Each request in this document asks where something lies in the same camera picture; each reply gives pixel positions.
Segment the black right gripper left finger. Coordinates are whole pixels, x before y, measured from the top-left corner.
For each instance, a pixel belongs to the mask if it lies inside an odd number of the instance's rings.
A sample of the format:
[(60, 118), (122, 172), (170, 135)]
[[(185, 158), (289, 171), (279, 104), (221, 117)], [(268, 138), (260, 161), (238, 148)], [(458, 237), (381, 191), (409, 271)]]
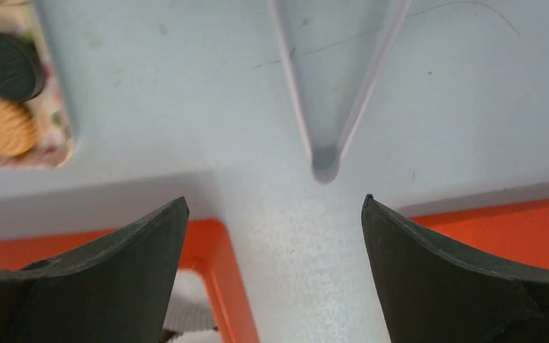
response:
[(188, 220), (178, 198), (73, 250), (0, 270), (0, 342), (158, 342)]

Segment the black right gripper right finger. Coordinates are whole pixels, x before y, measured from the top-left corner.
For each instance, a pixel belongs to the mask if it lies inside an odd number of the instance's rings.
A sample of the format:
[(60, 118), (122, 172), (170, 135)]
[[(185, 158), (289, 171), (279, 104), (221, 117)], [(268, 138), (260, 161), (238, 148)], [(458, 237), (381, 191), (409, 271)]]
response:
[(549, 269), (470, 247), (372, 195), (361, 221), (392, 342), (549, 342)]

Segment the floral pink serving tray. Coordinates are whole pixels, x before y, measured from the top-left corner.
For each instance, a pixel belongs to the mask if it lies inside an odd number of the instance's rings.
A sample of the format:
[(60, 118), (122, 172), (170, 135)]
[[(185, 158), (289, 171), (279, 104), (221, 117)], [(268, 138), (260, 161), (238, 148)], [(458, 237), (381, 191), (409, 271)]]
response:
[(43, 29), (30, 1), (0, 1), (0, 32), (17, 36), (33, 45), (46, 74), (46, 84), (32, 100), (23, 104), (33, 116), (39, 138), (27, 152), (0, 156), (0, 169), (56, 168), (73, 154), (71, 124), (51, 62)]

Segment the round tan biscuit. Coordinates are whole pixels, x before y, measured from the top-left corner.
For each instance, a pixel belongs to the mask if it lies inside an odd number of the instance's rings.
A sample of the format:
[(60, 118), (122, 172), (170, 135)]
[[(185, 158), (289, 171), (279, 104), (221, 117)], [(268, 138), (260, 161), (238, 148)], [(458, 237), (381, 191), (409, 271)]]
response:
[(36, 122), (23, 105), (0, 98), (0, 156), (13, 157), (30, 150), (38, 141)]

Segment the black sandwich cookie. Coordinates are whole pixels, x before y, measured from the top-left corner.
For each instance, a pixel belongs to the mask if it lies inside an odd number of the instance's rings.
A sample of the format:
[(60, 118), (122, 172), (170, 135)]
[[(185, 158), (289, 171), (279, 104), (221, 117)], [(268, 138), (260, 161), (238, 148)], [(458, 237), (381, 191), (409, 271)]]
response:
[(0, 97), (26, 102), (37, 97), (45, 84), (46, 74), (33, 45), (0, 32)]

